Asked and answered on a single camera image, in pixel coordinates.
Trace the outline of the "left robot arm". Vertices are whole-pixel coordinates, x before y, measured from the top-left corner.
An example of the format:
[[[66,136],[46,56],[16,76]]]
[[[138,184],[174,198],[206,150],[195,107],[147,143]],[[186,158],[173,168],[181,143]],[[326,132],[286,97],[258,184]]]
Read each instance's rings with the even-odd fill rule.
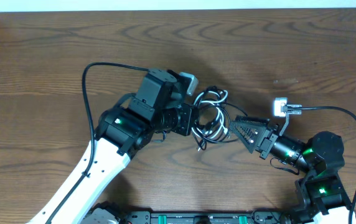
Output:
[[[137,93],[104,111],[80,162],[31,223],[80,223],[106,186],[155,133],[188,136],[199,115],[185,103],[198,80],[189,73],[149,69]]]

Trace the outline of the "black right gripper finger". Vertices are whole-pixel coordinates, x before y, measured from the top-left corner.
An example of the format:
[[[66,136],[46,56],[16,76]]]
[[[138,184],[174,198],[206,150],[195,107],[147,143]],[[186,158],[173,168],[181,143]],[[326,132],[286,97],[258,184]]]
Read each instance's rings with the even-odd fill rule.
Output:
[[[249,122],[249,123],[269,123],[270,119],[237,115],[235,121],[242,121],[242,122]]]
[[[268,120],[241,120],[230,123],[230,131],[235,134],[250,153],[260,145],[268,128]]]

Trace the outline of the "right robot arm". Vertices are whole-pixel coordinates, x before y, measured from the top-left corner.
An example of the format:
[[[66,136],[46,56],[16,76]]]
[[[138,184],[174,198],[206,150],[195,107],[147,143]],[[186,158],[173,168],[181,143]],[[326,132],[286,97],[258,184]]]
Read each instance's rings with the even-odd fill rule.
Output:
[[[279,223],[356,223],[353,202],[339,177],[345,165],[342,138],[323,131],[302,142],[286,135],[286,128],[247,116],[230,122],[230,132],[250,153],[278,160],[286,172],[305,174],[295,181],[298,205],[281,212]]]

